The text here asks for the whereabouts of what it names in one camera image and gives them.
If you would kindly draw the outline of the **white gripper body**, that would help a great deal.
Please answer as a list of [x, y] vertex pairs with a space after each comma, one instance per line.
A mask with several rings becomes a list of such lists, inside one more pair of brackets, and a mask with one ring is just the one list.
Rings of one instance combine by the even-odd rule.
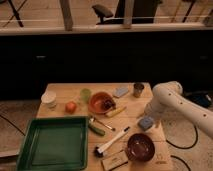
[[164, 106], [157, 100], [152, 99], [145, 107], [144, 113], [146, 116], [152, 117], [154, 120], [159, 120], [164, 112]]

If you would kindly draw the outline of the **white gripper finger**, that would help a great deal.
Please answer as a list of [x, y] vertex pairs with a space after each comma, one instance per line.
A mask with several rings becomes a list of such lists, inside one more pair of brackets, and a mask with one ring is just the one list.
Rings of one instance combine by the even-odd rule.
[[157, 119], [155, 120], [155, 128], [158, 128], [160, 126], [160, 123], [161, 123], [161, 119]]

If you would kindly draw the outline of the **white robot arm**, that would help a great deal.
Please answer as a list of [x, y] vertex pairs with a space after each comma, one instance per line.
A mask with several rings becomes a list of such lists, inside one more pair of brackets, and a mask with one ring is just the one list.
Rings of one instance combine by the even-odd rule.
[[184, 98], [179, 82], [159, 83], [153, 87], [152, 93], [153, 97], [144, 110], [146, 115], [160, 119], [167, 107], [173, 108], [213, 139], [213, 112]]

